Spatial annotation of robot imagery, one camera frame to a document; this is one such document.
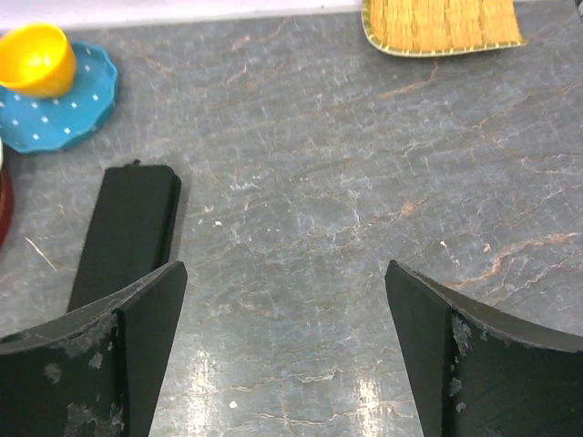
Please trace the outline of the black zipper tool case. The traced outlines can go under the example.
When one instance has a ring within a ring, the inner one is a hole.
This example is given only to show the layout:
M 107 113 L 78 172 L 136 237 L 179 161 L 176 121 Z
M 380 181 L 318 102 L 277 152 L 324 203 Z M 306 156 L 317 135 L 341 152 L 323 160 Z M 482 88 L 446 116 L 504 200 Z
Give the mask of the black zipper tool case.
M 77 310 L 169 261 L 181 180 L 168 165 L 105 171 L 67 310 Z

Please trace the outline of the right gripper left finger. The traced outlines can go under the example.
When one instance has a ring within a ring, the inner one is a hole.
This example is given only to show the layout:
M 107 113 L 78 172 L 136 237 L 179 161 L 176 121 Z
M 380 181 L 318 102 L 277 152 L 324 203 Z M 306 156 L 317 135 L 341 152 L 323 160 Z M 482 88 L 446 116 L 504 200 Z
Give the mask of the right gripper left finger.
M 188 274 L 168 263 L 1 339 L 4 436 L 147 436 Z

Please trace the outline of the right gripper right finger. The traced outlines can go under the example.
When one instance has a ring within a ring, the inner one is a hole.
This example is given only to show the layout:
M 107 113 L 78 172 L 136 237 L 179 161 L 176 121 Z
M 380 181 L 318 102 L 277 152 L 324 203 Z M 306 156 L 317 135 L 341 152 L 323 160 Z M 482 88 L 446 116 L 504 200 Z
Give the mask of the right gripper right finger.
M 424 435 L 581 435 L 581 337 L 472 300 L 396 260 L 385 287 Z

